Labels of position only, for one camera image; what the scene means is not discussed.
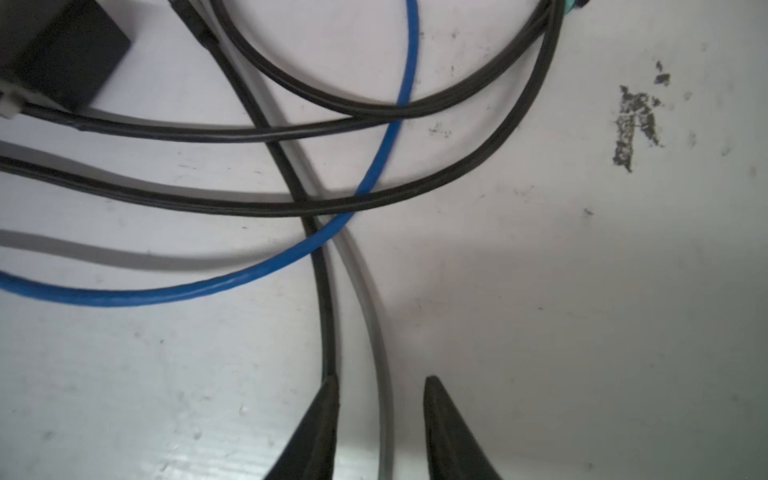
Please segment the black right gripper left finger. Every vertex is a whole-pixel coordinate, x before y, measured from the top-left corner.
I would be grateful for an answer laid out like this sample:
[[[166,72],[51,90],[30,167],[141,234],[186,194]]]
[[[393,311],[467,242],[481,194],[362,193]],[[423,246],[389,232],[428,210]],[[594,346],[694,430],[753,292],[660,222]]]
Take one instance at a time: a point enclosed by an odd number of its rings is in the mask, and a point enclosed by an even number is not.
[[[265,479],[332,479],[340,410],[339,381],[326,377]]]

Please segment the small black plug adapter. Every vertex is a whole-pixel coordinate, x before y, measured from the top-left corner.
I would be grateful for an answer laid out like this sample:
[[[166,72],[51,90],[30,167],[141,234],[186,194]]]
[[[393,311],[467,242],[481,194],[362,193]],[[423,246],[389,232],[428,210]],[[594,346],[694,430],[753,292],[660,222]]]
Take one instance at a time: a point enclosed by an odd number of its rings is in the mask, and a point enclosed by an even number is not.
[[[68,112],[88,106],[130,46],[96,1],[3,1],[1,116],[27,104]]]

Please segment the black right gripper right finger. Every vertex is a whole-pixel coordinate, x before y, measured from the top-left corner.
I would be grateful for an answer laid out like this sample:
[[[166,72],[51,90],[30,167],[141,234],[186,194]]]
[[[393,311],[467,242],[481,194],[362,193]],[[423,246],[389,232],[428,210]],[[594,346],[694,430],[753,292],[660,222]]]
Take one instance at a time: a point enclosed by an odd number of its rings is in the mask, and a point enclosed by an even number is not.
[[[425,380],[423,413],[431,479],[501,479],[437,376]]]

